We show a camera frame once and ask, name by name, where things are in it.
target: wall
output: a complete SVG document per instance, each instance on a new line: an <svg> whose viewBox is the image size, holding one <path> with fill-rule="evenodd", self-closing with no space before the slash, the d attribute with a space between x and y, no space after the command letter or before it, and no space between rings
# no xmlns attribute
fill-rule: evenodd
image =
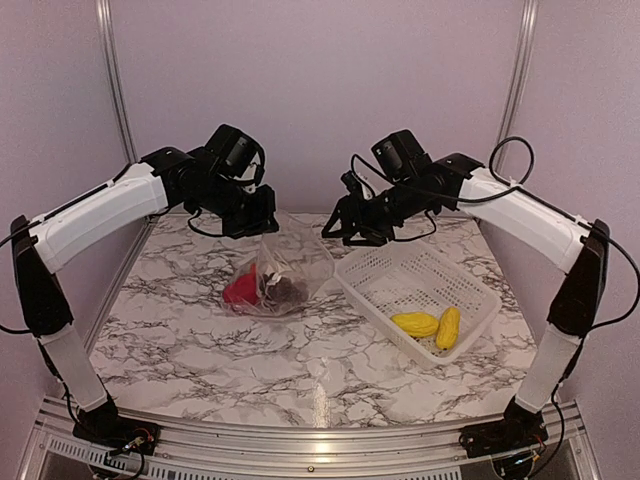
<svg viewBox="0 0 640 480"><path fill-rule="evenodd" d="M140 152L218 124L263 144L280 207L330 211L353 152L410 128L434 157L489 154L523 2L137 0L113 4Z"/></svg>
<svg viewBox="0 0 640 480"><path fill-rule="evenodd" d="M529 188L588 219L601 218L640 260L640 5L541 2L530 77L514 132L534 145ZM512 149L511 170L524 165ZM491 231L491 247L539 336L561 275L536 253ZM624 312L636 282L611 253L599 320ZM562 398L577 398L603 478L640 471L640 315L594 332Z"/></svg>
<svg viewBox="0 0 640 480"><path fill-rule="evenodd" d="M48 211L125 164L98 38L95 2L0 4L0 226ZM85 334L139 226L114 234L60 276ZM23 328L10 248L0 251L0 322ZM52 385L30 336L0 333L0 478L15 477Z"/></svg>

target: yellow object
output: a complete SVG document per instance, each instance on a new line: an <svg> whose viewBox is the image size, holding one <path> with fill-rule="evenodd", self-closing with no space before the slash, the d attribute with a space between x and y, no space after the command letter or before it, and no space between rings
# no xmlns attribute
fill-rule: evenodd
<svg viewBox="0 0 640 480"><path fill-rule="evenodd" d="M405 333L416 338L434 335L440 325L436 317L423 312L399 313L391 317L391 320Z"/></svg>
<svg viewBox="0 0 640 480"><path fill-rule="evenodd" d="M458 333L460 333L460 310L456 307L449 307L440 317L436 346L440 350L453 348L458 340Z"/></svg>

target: white marble pattern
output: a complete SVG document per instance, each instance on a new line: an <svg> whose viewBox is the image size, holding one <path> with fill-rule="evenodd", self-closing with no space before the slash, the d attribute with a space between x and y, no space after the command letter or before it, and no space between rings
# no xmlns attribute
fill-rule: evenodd
<svg viewBox="0 0 640 480"><path fill-rule="evenodd" d="M318 230L325 218L302 216ZM494 288L503 307L468 353L429 371L331 282L285 319L225 316L221 291L259 239L206 238L186 220L161 219L94 348L92 362L120 406L253 425L442 421L504 410L533 360L529 328L472 220L438 219L427 241ZM429 228L412 221L412 233L422 223ZM219 224L206 217L202 228ZM326 246L336 259L350 251L338 241Z"/></svg>

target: plastic bag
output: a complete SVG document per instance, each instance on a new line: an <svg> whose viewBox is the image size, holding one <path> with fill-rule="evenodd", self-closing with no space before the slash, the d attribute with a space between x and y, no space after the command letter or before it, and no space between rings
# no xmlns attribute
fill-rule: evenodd
<svg viewBox="0 0 640 480"><path fill-rule="evenodd" d="M277 212L280 230L262 236L256 257L240 265L223 291L225 309L279 317L302 308L333 276L331 254L310 225Z"/></svg>

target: marble table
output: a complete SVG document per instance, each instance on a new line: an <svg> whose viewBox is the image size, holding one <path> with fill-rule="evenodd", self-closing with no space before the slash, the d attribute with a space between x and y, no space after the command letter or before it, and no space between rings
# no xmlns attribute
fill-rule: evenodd
<svg viewBox="0 0 640 480"><path fill-rule="evenodd" d="M300 218L318 231L326 219ZM437 233L425 241L496 290L502 310L466 354L428 371L331 282L287 318L226 316L221 291L259 239L206 238L186 221L183 215L159 221L93 350L96 370L122 407L318 428L468 418L503 411L535 355L515 297L470 219L438 219ZM421 223L412 222L412 233ZM216 231L219 224L203 217L201 228ZM326 246L336 259L350 251L338 241Z"/></svg>

